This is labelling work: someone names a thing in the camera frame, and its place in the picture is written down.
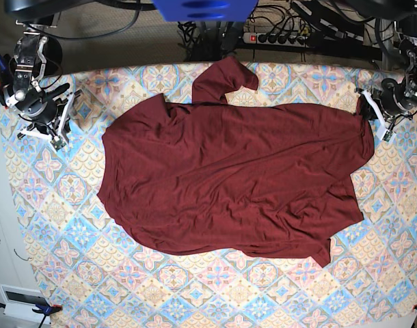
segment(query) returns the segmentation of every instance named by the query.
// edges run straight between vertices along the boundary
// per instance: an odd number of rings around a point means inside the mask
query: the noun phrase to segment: shirt sleeve
[[[203,72],[192,85],[192,103],[227,103],[225,94],[241,86],[257,90],[258,77],[236,58],[217,61]]]

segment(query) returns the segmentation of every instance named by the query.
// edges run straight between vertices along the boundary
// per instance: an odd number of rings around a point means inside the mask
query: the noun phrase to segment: floral tile pattern
[[[251,258],[234,249],[170,256],[136,243],[96,196],[102,134],[160,92],[191,102],[209,64],[155,65],[66,75],[82,94],[70,144],[57,154],[16,138],[24,122],[0,108],[1,138],[29,261],[43,295],[63,311],[54,327],[339,328],[404,316],[417,304],[417,115],[394,143],[377,143],[352,181],[365,220],[332,237],[332,262]],[[255,91],[232,104],[320,103],[353,112],[355,87],[381,72],[333,66],[248,64]]]

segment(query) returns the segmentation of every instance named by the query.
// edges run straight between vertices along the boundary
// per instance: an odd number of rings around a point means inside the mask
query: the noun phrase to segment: wrinkled fabric
[[[369,123],[321,105],[228,105],[257,90],[234,58],[193,83],[192,104],[153,96],[103,135],[98,197],[138,243],[186,255],[235,248],[249,256],[330,262],[330,237],[363,220],[350,174],[374,153]]]

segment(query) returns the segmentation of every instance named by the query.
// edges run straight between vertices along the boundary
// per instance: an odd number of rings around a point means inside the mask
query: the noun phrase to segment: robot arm
[[[49,140],[56,150],[68,142],[68,110],[73,96],[65,100],[54,100],[68,89],[68,85],[62,85],[50,93],[46,93],[40,87],[46,68],[55,63],[53,60],[49,63],[46,50],[59,48],[60,51],[61,47],[55,39],[48,38],[46,35],[49,34],[42,33],[40,29],[51,25],[54,14],[92,1],[137,12],[155,9],[151,4],[141,4],[140,0],[132,3],[118,0],[5,0],[7,13],[24,22],[27,27],[14,52],[14,74],[12,77],[8,74],[9,81],[4,83],[3,95],[0,95],[0,99],[4,99],[4,105],[16,107],[21,117],[31,122],[18,137],[39,136]],[[345,1],[362,15],[377,18],[376,36],[380,19],[383,18],[394,21],[394,28],[400,37],[398,53],[391,53],[385,49],[380,40],[379,45],[385,54],[404,68],[404,79],[401,83],[393,79],[384,79],[382,90],[369,90],[371,97],[366,97],[369,105],[363,110],[368,119],[379,118],[384,131],[382,139],[390,140],[392,129],[398,120],[411,118],[411,111],[417,110],[417,0]]]

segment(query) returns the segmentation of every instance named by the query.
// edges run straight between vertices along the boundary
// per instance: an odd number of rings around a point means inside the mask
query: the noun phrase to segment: power strip
[[[296,33],[292,33],[289,37],[286,37],[284,34],[277,36],[276,34],[268,35],[268,33],[244,32],[242,38],[243,42],[247,44],[270,44],[273,46],[307,47],[304,44],[304,36],[299,36],[297,38]]]

